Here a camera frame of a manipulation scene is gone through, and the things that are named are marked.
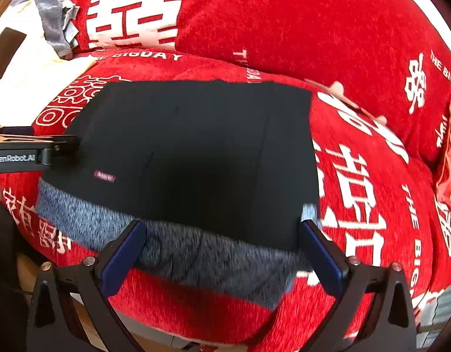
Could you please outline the black and grey pants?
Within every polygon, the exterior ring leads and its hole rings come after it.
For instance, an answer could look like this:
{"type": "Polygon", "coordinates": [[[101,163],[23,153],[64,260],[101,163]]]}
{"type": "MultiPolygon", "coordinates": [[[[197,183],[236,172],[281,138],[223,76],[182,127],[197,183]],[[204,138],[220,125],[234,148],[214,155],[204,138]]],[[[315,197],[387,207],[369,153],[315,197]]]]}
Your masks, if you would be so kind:
{"type": "Polygon", "coordinates": [[[133,219],[147,273],[274,309],[300,270],[298,225],[318,216],[311,93],[221,80],[109,83],[68,127],[36,210],[101,250],[133,219]]]}

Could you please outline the white bed sheet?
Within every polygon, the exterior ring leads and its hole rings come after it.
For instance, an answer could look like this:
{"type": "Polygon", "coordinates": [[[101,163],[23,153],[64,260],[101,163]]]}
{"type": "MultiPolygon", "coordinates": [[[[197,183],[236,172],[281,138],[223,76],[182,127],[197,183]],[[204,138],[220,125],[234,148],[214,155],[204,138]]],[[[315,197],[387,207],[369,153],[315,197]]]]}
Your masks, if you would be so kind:
{"type": "Polygon", "coordinates": [[[6,28],[26,37],[0,78],[0,125],[29,126],[51,100],[96,64],[96,58],[59,58],[44,37],[42,19],[32,0],[5,10],[0,35],[6,28]]]}

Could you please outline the red wedding blanket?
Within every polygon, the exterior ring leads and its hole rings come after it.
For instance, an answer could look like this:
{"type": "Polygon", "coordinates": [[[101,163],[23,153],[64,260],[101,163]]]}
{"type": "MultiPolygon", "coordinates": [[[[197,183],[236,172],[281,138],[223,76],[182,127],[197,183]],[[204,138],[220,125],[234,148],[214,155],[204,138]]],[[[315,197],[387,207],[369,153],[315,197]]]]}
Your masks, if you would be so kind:
{"type": "MultiPolygon", "coordinates": [[[[440,223],[447,206],[434,199],[432,174],[382,125],[299,79],[260,73],[220,60],[150,50],[104,51],[30,125],[38,134],[61,134],[106,84],[221,80],[273,82],[311,93],[310,132],[318,177],[318,225],[349,256],[375,266],[399,261],[416,309],[451,285],[451,254],[440,223]]],[[[36,250],[59,265],[86,252],[36,210],[37,172],[3,175],[4,204],[36,250]]],[[[296,351],[323,321],[333,300],[311,269],[296,273],[274,309],[227,294],[180,285],[145,272],[128,275],[112,304],[137,326],[183,339],[250,351],[296,351]]]]}

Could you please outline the grey crumpled cloth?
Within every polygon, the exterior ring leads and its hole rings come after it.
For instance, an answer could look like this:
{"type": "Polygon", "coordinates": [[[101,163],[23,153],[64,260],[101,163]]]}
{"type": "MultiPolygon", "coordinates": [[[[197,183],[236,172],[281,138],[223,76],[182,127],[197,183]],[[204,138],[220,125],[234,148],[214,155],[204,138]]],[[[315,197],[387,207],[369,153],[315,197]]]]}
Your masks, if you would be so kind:
{"type": "MultiPolygon", "coordinates": [[[[13,0],[11,6],[30,0],[13,0]]],[[[43,24],[44,37],[58,56],[65,60],[73,57],[73,49],[78,46],[78,29],[73,20],[80,7],[71,0],[33,0],[43,24]]]]}

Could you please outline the red wedding pillow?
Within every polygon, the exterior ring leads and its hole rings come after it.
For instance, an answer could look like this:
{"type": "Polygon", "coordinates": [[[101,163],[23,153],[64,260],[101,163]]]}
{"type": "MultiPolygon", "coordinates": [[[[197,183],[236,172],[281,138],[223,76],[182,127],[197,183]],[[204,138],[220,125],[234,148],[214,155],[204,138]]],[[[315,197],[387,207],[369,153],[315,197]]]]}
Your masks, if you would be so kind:
{"type": "Polygon", "coordinates": [[[328,85],[428,164],[451,103],[451,30],[431,0],[71,0],[81,52],[169,49],[328,85]]]}

